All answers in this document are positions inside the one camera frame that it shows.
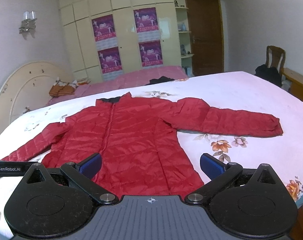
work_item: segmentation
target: red jacket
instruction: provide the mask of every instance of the red jacket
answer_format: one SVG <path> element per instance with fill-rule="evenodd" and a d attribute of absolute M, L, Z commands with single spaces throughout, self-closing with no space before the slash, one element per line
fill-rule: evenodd
<path fill-rule="evenodd" d="M 218 109 L 197 98 L 171 102 L 127 93 L 117 103 L 98 99 L 65 122 L 50 123 L 3 160 L 27 161 L 51 145 L 42 163 L 55 168 L 100 153 L 102 167 L 93 181 L 118 197 L 184 197 L 203 182 L 178 143 L 177 129 L 256 137 L 283 133 L 270 114 Z"/>

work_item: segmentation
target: ribbed gray surface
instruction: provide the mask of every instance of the ribbed gray surface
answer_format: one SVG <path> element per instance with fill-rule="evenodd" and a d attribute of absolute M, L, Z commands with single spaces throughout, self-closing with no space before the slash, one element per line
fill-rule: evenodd
<path fill-rule="evenodd" d="M 182 203 L 178 196 L 125 196 L 119 204 L 99 208 L 93 219 L 79 231 L 60 238 L 60 240 L 237 239 L 217 228 L 204 209 L 188 206 Z"/>

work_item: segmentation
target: chair backrest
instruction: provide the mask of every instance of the chair backrest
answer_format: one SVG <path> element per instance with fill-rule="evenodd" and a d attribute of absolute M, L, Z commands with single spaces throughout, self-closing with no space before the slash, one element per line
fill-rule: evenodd
<path fill-rule="evenodd" d="M 282 48 L 279 48 L 279 47 L 275 47 L 275 46 L 267 46 L 267 49 L 266 49 L 266 66 L 267 67 L 269 65 L 269 51 L 271 51 L 271 53 L 272 53 L 272 63 L 269 67 L 275 67 L 278 69 L 278 64 L 283 56 L 281 65 L 279 68 L 279 72 L 281 72 L 282 69 L 284 68 L 285 59 L 286 59 L 285 50 L 283 50 Z"/>

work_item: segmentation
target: metal screw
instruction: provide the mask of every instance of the metal screw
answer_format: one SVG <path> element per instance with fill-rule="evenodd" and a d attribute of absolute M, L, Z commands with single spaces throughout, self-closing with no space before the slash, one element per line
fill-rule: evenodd
<path fill-rule="evenodd" d="M 102 194 L 99 198 L 101 199 L 101 201 L 111 202 L 116 198 L 116 196 L 114 194 L 106 193 Z"/>
<path fill-rule="evenodd" d="M 203 199 L 203 196 L 201 194 L 192 193 L 192 194 L 189 194 L 187 198 L 192 202 L 198 202 Z"/>

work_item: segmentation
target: pink blanket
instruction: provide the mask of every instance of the pink blanket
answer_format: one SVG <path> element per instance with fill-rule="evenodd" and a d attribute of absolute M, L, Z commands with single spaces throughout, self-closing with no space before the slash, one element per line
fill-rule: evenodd
<path fill-rule="evenodd" d="M 91 85 L 81 85 L 76 89 L 74 95 L 52 98 L 46 106 L 50 106 L 74 98 L 81 98 L 94 94 L 109 92 L 112 90 L 144 86 L 149 83 L 149 80 L 153 78 L 160 78 L 161 76 L 173 78 L 175 80 L 184 79 L 188 77 L 180 66 L 166 66 L 142 69 L 131 73 L 123 74 L 121 76 L 118 76 L 114 80 Z"/>

